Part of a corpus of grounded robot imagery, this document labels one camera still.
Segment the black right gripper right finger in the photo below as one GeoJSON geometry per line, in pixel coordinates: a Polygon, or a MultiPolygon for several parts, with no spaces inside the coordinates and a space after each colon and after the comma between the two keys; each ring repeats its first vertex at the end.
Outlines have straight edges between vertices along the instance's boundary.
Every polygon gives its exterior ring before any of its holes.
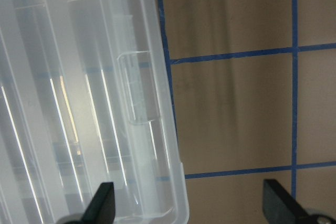
{"type": "Polygon", "coordinates": [[[309,214],[275,179],[264,179],[262,209],[270,224],[335,223],[323,214],[309,214]]]}

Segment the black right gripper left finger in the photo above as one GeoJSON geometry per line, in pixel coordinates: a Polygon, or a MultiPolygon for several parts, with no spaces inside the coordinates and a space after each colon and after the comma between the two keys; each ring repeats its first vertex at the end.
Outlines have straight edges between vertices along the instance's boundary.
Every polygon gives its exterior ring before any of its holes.
{"type": "Polygon", "coordinates": [[[115,203],[114,183],[101,183],[84,213],[62,217],[56,223],[114,223],[115,203]]]}

